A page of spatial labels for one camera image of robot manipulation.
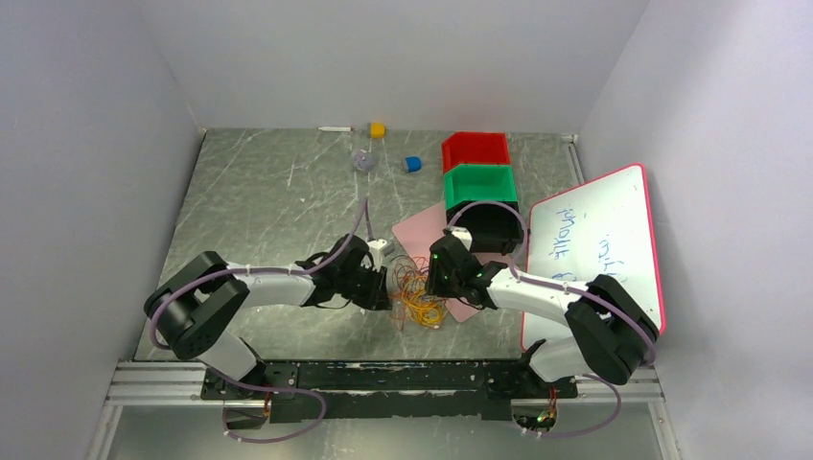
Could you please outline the black plastic bin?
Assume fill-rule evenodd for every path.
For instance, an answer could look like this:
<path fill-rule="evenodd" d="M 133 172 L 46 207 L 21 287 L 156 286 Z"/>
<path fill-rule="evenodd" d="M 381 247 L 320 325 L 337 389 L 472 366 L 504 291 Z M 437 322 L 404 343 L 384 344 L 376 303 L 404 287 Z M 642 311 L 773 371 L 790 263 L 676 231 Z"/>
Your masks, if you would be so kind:
<path fill-rule="evenodd" d="M 523 242 L 522 226 L 508 209 L 497 205 L 478 205 L 468 209 L 454 226 L 467 229 L 473 253 L 512 253 Z"/>

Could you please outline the green plastic bin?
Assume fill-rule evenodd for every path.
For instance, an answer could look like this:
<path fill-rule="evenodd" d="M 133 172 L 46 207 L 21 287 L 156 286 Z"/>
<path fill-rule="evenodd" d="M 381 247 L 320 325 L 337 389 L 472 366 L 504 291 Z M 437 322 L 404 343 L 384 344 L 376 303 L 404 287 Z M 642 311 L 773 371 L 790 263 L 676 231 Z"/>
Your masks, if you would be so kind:
<path fill-rule="evenodd" d="M 443 178 L 447 210 L 468 201 L 519 201 L 513 169 L 508 165 L 460 164 Z"/>

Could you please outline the red plastic bin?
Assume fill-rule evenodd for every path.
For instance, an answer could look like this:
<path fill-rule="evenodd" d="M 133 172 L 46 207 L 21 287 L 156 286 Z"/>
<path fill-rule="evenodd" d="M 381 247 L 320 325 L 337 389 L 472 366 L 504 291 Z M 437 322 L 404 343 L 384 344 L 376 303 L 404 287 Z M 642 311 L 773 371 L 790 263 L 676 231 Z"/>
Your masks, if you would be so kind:
<path fill-rule="evenodd" d="M 458 131 L 441 144 L 442 171 L 461 164 L 510 165 L 507 138 L 499 132 Z"/>

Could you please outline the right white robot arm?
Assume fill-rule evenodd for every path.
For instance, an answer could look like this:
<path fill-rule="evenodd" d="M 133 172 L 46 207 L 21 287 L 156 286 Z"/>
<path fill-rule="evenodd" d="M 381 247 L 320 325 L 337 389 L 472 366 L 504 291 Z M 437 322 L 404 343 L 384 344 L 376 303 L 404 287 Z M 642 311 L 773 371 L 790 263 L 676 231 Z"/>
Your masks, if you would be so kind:
<path fill-rule="evenodd" d="M 525 395 L 542 396 L 564 377 L 591 374 L 626 384 L 655 358 L 659 328 L 615 278 L 586 284 L 531 276 L 514 264 L 481 263 L 466 244 L 446 233 L 430 246 L 428 294 L 458 299 L 477 310 L 514 310 L 568 329 L 529 347 L 517 373 Z"/>

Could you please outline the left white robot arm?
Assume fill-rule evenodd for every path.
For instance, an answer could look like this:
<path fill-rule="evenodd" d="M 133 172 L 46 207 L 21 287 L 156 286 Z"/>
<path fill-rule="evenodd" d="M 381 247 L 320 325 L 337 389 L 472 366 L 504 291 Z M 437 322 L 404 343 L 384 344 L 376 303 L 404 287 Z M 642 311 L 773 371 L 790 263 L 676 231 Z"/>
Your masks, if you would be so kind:
<path fill-rule="evenodd" d="M 335 297 L 367 311 L 389 311 L 384 239 L 346 235 L 327 252 L 288 266 L 252 269 L 205 251 L 146 301 L 151 333 L 182 360 L 196 359 L 226 375 L 227 386 L 250 399 L 271 384 L 267 365 L 227 327 L 238 310 L 288 305 L 326 308 Z"/>

